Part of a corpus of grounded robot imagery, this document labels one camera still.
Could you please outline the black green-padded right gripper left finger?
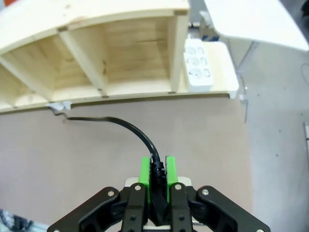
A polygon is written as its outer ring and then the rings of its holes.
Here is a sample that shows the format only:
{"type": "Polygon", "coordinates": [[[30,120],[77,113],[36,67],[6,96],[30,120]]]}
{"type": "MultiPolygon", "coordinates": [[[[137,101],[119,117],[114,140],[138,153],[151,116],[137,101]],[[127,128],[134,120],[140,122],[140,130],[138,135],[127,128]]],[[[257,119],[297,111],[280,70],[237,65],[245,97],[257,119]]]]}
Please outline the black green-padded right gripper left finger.
{"type": "Polygon", "coordinates": [[[141,232],[148,220],[150,159],[143,157],[140,176],[122,190],[105,187],[48,227],[49,232],[105,232],[121,223],[121,232],[141,232]]]}

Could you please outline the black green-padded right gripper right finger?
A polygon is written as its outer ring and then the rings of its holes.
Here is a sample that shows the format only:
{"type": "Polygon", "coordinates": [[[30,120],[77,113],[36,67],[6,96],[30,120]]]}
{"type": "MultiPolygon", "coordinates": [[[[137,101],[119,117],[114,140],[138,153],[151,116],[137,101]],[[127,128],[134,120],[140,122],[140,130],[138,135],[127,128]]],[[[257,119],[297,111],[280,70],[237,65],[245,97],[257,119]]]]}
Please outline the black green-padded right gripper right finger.
{"type": "Polygon", "coordinates": [[[194,189],[180,182],[173,156],[166,157],[170,230],[193,232],[192,219],[213,232],[268,232],[270,227],[212,186],[194,189]]]}

